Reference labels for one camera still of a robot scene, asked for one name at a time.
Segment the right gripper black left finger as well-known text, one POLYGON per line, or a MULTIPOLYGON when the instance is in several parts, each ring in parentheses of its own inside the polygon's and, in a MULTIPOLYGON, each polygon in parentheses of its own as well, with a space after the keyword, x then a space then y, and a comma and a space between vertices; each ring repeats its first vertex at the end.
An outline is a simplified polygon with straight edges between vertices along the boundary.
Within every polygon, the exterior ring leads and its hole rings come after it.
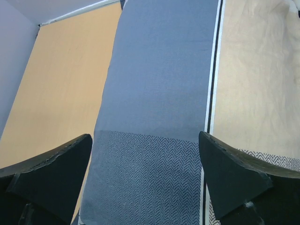
POLYGON ((69 225, 90 160, 83 134, 55 149, 0 170, 2 225, 69 225))

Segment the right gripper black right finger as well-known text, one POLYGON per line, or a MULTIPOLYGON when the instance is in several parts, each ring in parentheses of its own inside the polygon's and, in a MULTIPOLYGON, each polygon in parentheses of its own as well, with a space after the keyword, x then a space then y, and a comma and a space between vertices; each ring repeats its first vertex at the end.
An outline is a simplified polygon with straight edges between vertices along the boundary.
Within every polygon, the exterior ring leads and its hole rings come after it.
POLYGON ((206 132, 199 152, 215 218, 223 225, 298 225, 300 173, 235 149, 206 132))

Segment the blue-grey pillowcase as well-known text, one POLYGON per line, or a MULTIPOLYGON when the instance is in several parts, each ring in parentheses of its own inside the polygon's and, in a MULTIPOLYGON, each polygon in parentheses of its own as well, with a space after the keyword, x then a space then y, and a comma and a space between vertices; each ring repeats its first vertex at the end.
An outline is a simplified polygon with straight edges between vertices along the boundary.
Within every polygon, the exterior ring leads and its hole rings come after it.
POLYGON ((211 225, 199 133, 213 124, 223 0, 127 0, 94 129, 81 225, 211 225))

